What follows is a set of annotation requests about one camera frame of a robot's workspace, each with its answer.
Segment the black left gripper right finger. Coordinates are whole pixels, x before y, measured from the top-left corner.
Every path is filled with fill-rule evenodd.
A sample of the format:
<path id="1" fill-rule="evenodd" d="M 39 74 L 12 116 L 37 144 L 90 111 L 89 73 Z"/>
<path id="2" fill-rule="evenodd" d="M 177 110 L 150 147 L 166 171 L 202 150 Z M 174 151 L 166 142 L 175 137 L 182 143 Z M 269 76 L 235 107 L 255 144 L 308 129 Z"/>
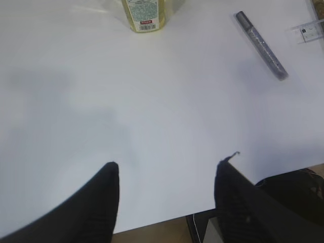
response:
<path id="1" fill-rule="evenodd" d="M 256 187 L 230 160 L 216 169 L 214 200 L 224 242 L 323 242 L 323 227 L 286 208 Z"/>

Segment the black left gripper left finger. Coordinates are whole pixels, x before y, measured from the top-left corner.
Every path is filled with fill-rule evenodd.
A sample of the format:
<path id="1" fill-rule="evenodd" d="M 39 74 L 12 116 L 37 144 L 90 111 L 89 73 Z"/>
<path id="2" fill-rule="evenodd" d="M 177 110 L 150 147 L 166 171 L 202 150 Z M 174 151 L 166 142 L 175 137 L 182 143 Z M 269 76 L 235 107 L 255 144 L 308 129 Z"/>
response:
<path id="1" fill-rule="evenodd" d="M 1 242 L 111 242 L 119 205 L 119 168 L 106 163 L 82 188 Z"/>

